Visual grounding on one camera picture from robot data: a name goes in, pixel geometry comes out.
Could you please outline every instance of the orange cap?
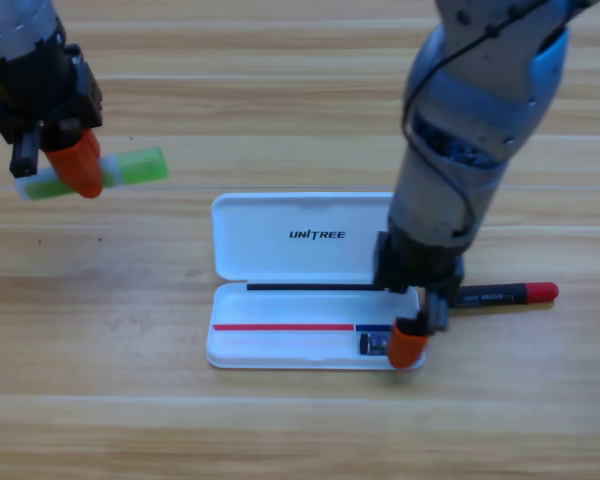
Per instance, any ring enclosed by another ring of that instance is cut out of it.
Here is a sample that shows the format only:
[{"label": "orange cap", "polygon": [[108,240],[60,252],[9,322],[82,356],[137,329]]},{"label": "orange cap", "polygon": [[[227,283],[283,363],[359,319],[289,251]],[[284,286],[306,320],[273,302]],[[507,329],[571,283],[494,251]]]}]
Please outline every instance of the orange cap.
[{"label": "orange cap", "polygon": [[387,348],[389,362],[398,369],[412,367],[420,360],[427,348],[428,340],[428,337],[402,333],[397,326],[397,321],[394,322]]},{"label": "orange cap", "polygon": [[72,147],[44,152],[64,183],[85,198],[102,192],[100,144],[92,130],[83,130],[82,138]]}]

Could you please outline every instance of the robotic arm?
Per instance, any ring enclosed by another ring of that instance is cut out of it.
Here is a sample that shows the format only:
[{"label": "robotic arm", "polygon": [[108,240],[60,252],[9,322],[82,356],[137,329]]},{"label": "robotic arm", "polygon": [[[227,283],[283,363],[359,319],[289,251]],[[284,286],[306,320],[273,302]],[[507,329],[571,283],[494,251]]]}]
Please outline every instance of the robotic arm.
[{"label": "robotic arm", "polygon": [[0,133],[13,145],[16,178],[37,173],[42,150],[58,176],[84,197],[102,191],[102,94],[52,0],[0,0]]},{"label": "robotic arm", "polygon": [[396,368],[444,331],[471,246],[510,159],[560,84],[575,16],[600,0],[436,0],[441,24],[405,89],[408,148],[375,252],[376,287],[422,287],[416,319],[397,319]]},{"label": "robotic arm", "polygon": [[[396,368],[411,366],[444,331],[471,246],[510,159],[549,109],[565,63],[568,23],[600,0],[436,0],[441,24],[412,66],[402,128],[408,148],[374,286],[423,287],[416,319],[397,319]],[[102,189],[102,94],[52,0],[0,0],[0,133],[14,177],[37,171],[42,150],[85,197]]]}]

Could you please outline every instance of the pen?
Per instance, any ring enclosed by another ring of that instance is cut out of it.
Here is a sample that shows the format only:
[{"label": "pen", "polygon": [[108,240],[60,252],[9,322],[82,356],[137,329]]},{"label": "pen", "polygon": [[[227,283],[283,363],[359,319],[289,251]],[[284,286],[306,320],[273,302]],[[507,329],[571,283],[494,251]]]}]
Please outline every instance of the pen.
[{"label": "pen", "polygon": [[452,308],[488,307],[496,305],[530,305],[552,302],[560,293],[552,282],[507,283],[460,287]]}]

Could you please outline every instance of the wooden table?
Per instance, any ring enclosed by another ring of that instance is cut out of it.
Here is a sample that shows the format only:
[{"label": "wooden table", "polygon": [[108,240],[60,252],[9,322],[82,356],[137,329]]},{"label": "wooden table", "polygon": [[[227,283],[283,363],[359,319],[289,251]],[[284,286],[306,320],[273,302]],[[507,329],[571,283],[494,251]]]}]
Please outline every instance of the wooden table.
[{"label": "wooden table", "polygon": [[0,138],[0,479],[600,479],[600,6],[466,257],[555,305],[455,315],[410,382],[205,360],[211,201],[391,190],[433,3],[57,0],[104,150],[173,175],[24,204]]}]

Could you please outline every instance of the cable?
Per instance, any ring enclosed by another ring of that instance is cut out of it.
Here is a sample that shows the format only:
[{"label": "cable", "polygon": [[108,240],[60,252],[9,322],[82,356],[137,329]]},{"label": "cable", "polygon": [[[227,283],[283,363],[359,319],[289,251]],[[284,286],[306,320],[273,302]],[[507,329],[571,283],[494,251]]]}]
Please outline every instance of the cable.
[{"label": "cable", "polygon": [[487,25],[487,27],[485,28],[485,33],[483,35],[481,35],[480,37],[478,37],[471,43],[465,45],[461,49],[452,53],[448,57],[443,58],[437,64],[435,64],[427,72],[427,74],[422,78],[422,80],[420,80],[420,82],[416,85],[416,87],[413,89],[413,91],[411,92],[411,94],[409,95],[409,97],[407,98],[407,100],[404,103],[404,107],[402,110],[401,128],[402,128],[402,134],[404,135],[405,139],[407,140],[407,144],[409,145],[409,148],[411,148],[416,153],[416,155],[420,158],[420,160],[427,167],[429,167],[429,169],[431,171],[433,171],[442,180],[444,180],[444,182],[453,191],[455,191],[458,194],[458,196],[462,199],[463,203],[465,204],[465,217],[467,219],[466,224],[462,230],[460,230],[458,232],[454,232],[454,236],[457,236],[457,237],[464,236],[473,229],[474,224],[476,222],[475,210],[473,209],[471,200],[469,199],[469,196],[467,195],[467,192],[464,190],[464,188],[458,182],[456,182],[455,180],[450,178],[447,174],[445,174],[442,170],[440,170],[440,168],[438,168],[435,164],[433,164],[413,142],[411,135],[407,131],[407,119],[409,117],[410,110],[413,106],[413,103],[414,103],[416,97],[420,94],[420,92],[422,92],[424,87],[429,83],[429,81],[431,81],[433,76],[441,68],[443,68],[444,66],[453,62],[454,60],[462,57],[463,55],[467,54],[474,48],[478,47],[482,43],[489,40],[490,38],[497,38],[498,35],[509,25],[517,22],[518,20],[521,20],[522,18],[526,17],[528,14],[532,13],[533,11],[535,11],[536,9],[540,8],[542,5],[544,5],[545,3],[548,3],[548,2],[549,2],[549,0],[538,0],[525,8],[516,8],[515,6],[509,8],[509,11],[508,11],[509,18],[507,18],[502,23],[499,23],[495,27],[493,27],[491,25]]}]

